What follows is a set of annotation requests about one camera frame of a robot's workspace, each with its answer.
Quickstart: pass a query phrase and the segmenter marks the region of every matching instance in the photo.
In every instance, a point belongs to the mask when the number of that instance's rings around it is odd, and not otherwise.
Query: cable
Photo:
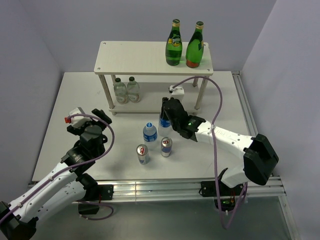
[[[221,108],[222,108],[222,102],[223,102],[223,98],[222,98],[222,92],[221,92],[221,89],[220,87],[218,86],[218,84],[213,81],[211,78],[207,77],[207,76],[192,76],[192,77],[189,77],[185,80],[182,80],[181,82],[177,83],[176,85],[174,85],[172,88],[175,88],[177,86],[179,86],[180,84],[183,84],[185,83],[186,81],[189,81],[191,79],[198,79],[198,78],[202,78],[204,80],[208,80],[210,82],[212,82],[215,87],[217,88],[218,92],[219,92],[219,95],[220,95],[220,103],[219,103],[219,108],[218,110],[216,111],[214,117],[213,117],[213,120],[211,122],[211,125],[215,125],[215,121],[221,111]],[[242,188],[242,191],[239,195],[239,200],[236,201],[235,203],[235,207],[234,209],[232,210],[232,215],[229,219],[229,222],[225,225],[225,222],[224,222],[224,212],[222,211],[222,207],[221,207],[221,196],[220,196],[220,189],[219,189],[219,183],[218,183],[218,156],[217,156],[217,139],[216,139],[216,135],[215,135],[215,129],[212,128],[211,130],[211,133],[212,133],[212,138],[213,138],[213,161],[214,161],[214,183],[215,183],[215,189],[216,189],[216,197],[217,197],[217,202],[218,202],[218,212],[219,212],[219,216],[220,216],[220,221],[221,221],[221,225],[224,229],[228,229],[231,225],[231,222],[235,216],[235,213],[238,209],[238,206],[242,204],[243,200],[245,199],[246,197],[246,194],[247,194],[247,189],[248,189],[248,184],[245,183],[243,188]]]
[[[91,202],[91,201],[77,201],[78,203],[81,203],[81,204],[90,204],[90,205],[97,205],[97,206],[103,206],[103,207],[107,207],[107,208],[110,208],[111,209],[111,213],[107,216],[104,216],[104,217],[100,217],[100,218],[92,218],[92,217],[87,217],[85,215],[80,215],[82,218],[86,219],[86,220],[91,220],[91,221],[100,221],[100,220],[105,220],[107,218],[110,218],[112,216],[112,214],[114,213],[114,208],[108,204],[105,204],[105,203],[97,203],[97,202]]]
[[[71,115],[71,116],[68,116],[67,119],[71,119],[71,118],[74,118],[74,117],[88,117],[88,118],[91,118],[91,119],[95,119],[95,120],[98,120],[100,122],[102,122],[104,125],[107,126],[107,128],[110,129],[111,131],[111,134],[112,134],[112,141],[111,141],[111,144],[109,146],[109,148],[103,153],[101,154],[100,156],[94,158],[94,159],[91,159],[89,161],[85,161],[85,162],[81,162],[81,163],[77,163],[77,164],[74,164],[74,165],[71,165],[71,166],[68,166],[68,167],[65,167],[64,169],[58,171],[56,174],[54,174],[52,176],[52,178],[54,179],[55,177],[59,176],[61,173],[69,170],[69,169],[72,169],[72,168],[77,168],[77,167],[80,167],[82,165],[85,165],[85,164],[89,164],[89,163],[92,163],[92,162],[95,162],[96,160],[99,160],[101,158],[103,158],[105,155],[107,155],[111,148],[113,147],[114,143],[115,143],[115,132],[114,130],[110,127],[110,125],[108,123],[106,123],[104,120],[102,120],[101,118],[99,117],[96,117],[96,116],[92,116],[92,115],[89,115],[89,114],[74,114],[74,115]],[[25,204],[28,200],[30,200],[35,194],[37,194],[41,189],[43,189],[48,183],[50,183],[51,180],[50,179],[47,179],[44,183],[42,183],[36,190],[34,190],[32,193],[30,193],[30,195],[28,195],[25,199],[23,199],[21,201],[21,205]],[[19,209],[19,206],[15,206],[12,210],[10,210],[6,215],[3,216],[3,218],[0,219],[0,225],[5,221],[5,219],[7,217],[9,217],[11,214],[13,214],[15,211],[17,211]]]

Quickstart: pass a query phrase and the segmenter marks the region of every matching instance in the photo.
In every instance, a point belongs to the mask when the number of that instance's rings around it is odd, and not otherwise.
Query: green glass bottle
[[[173,19],[172,29],[165,45],[165,60],[171,65],[175,66],[180,63],[182,54],[182,41],[180,34],[180,20]]]
[[[195,31],[189,41],[188,47],[186,48],[186,65],[189,68],[197,68],[200,65],[202,55],[204,54],[204,41],[202,36],[202,29],[204,23],[197,21],[195,25]]]

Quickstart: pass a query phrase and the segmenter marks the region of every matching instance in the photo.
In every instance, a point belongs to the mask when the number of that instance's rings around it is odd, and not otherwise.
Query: energy drink can
[[[165,158],[169,157],[171,154],[172,143],[172,139],[167,136],[161,140],[161,155]]]
[[[149,162],[150,157],[149,157],[149,151],[148,151],[148,147],[144,144],[140,144],[137,148],[136,148],[136,152],[138,154],[138,159],[139,162],[142,165],[145,165]]]

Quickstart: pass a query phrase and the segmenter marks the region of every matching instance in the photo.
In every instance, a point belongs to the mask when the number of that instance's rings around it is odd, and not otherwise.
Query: white bottle cap
[[[151,123],[151,122],[148,122],[145,126],[146,126],[146,129],[149,130],[149,129],[152,128],[152,123]]]

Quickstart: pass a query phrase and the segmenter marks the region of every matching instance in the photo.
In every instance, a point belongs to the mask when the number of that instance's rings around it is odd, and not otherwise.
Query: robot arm
[[[94,109],[92,113],[106,123],[112,123],[102,110]],[[74,114],[84,114],[84,112],[79,107],[69,113],[69,115]],[[100,189],[97,182],[84,173],[95,163],[94,161],[70,170],[62,170],[101,156],[105,152],[104,143],[108,141],[102,134],[106,126],[83,116],[66,119],[66,123],[70,123],[67,131],[79,136],[73,148],[29,191],[9,204],[0,202],[0,229],[9,240],[29,240],[36,232],[37,223],[43,222],[68,204],[80,199],[98,198]]]
[[[239,158],[239,165],[225,169],[220,176],[220,181],[228,188],[248,181],[258,185],[267,183],[279,158],[264,135],[241,135],[212,126],[201,117],[188,115],[178,99],[164,101],[162,107],[173,130],[182,137],[213,145],[213,129],[218,146]]]

